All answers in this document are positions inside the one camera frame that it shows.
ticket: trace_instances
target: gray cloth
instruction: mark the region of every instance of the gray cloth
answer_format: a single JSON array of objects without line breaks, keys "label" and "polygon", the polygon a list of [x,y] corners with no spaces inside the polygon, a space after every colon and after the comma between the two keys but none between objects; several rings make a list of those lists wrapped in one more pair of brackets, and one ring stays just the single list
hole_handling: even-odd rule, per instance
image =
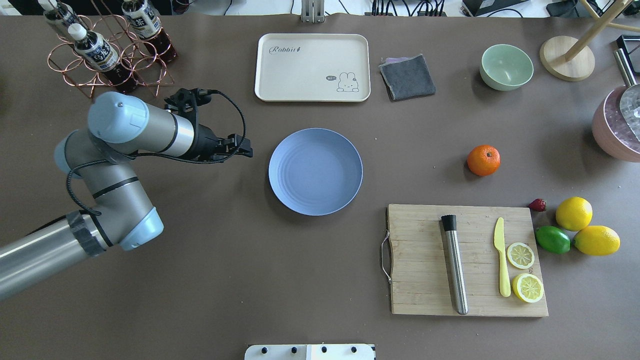
[{"label": "gray cloth", "polygon": [[392,100],[435,94],[436,86],[422,54],[401,61],[389,60],[380,65],[380,72],[391,91]]}]

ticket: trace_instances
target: yellow knife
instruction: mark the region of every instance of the yellow knife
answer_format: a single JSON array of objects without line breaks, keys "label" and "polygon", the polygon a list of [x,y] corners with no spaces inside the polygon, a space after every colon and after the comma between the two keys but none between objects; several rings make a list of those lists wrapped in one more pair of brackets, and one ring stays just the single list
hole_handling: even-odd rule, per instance
[{"label": "yellow knife", "polygon": [[511,296],[511,285],[509,284],[509,270],[507,269],[507,256],[504,253],[504,219],[498,218],[493,232],[493,246],[500,255],[500,294],[504,297]]}]

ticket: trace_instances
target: wooden cutting board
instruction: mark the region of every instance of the wooden cutting board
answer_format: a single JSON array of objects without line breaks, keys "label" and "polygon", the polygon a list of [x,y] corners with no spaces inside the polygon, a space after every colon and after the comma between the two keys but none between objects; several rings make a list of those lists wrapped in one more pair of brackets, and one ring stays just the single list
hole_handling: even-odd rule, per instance
[{"label": "wooden cutting board", "polygon": [[440,217],[456,215],[469,313],[464,316],[548,316],[545,296],[528,304],[500,295],[499,258],[493,229],[504,218],[505,247],[527,244],[535,262],[527,270],[507,263],[509,279],[529,272],[542,279],[529,208],[390,204],[391,312],[408,315],[461,316],[454,309],[444,230]]}]

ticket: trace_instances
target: brown tabletop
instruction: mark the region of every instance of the brown tabletop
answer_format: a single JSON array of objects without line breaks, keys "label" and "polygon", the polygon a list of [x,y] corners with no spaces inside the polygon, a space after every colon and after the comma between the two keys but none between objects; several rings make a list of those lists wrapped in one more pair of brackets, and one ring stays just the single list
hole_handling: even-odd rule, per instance
[{"label": "brown tabletop", "polygon": [[[180,58],[175,86],[134,95],[162,106],[179,87],[216,88],[248,121],[255,156],[188,165],[134,162],[165,230],[131,252],[119,247],[0,303],[3,359],[242,359],[248,345],[374,343],[378,359],[637,359],[640,318],[640,167],[602,151],[591,134],[598,104],[623,84],[613,60],[621,34],[590,44],[594,73],[569,83],[538,58],[556,35],[580,37],[593,22],[568,19],[371,18],[332,15],[304,25],[293,15],[165,17]],[[265,33],[358,33],[369,41],[371,96],[361,103],[266,103],[253,93],[257,42]],[[41,17],[0,17],[0,245],[77,208],[55,145],[86,126],[90,101],[49,70],[55,37]],[[531,81],[488,88],[483,51],[498,43],[531,57]],[[391,102],[380,58],[424,54],[437,93]],[[222,98],[202,122],[238,132]],[[360,192],[344,209],[308,217],[269,185],[269,157],[308,127],[343,134],[364,164]],[[477,177],[465,167],[482,143],[502,166]],[[80,183],[77,193],[90,202]],[[553,222],[565,198],[587,198],[592,224],[622,239],[609,257],[540,250],[549,317],[393,315],[380,269],[388,204],[526,206],[537,197]]]}]

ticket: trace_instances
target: green bowl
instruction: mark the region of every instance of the green bowl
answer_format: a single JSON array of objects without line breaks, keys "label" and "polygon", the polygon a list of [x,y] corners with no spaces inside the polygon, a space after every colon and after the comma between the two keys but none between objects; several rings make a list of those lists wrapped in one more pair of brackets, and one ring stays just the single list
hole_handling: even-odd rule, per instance
[{"label": "green bowl", "polygon": [[480,75],[487,85],[496,90],[515,90],[531,80],[533,63],[519,48],[497,44],[484,51]]}]

